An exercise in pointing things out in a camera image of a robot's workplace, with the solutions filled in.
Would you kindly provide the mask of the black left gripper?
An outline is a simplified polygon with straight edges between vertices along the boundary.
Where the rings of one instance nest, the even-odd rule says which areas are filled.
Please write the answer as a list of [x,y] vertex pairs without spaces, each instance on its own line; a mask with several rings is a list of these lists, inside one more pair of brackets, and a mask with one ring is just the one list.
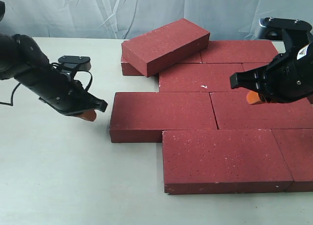
[[54,68],[34,67],[14,78],[44,103],[66,116],[78,115],[80,119],[93,122],[97,117],[95,110],[104,112],[108,106],[105,100],[88,93]]

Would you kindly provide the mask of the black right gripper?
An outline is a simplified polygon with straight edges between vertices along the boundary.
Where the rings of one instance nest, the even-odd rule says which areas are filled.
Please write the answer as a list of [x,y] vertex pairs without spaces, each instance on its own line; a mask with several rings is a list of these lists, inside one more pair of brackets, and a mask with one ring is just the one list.
[[232,89],[249,90],[250,105],[292,103],[313,94],[313,44],[280,53],[263,67],[230,76]]

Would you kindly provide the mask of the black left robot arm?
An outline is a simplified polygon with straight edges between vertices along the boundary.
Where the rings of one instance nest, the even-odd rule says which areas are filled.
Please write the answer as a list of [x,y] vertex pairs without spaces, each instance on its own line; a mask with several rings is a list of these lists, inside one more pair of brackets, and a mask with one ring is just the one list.
[[0,36],[1,80],[15,79],[62,115],[94,121],[96,111],[105,112],[107,102],[88,92],[92,82],[84,87],[75,79],[90,69],[90,57],[65,55],[51,63],[31,37]]

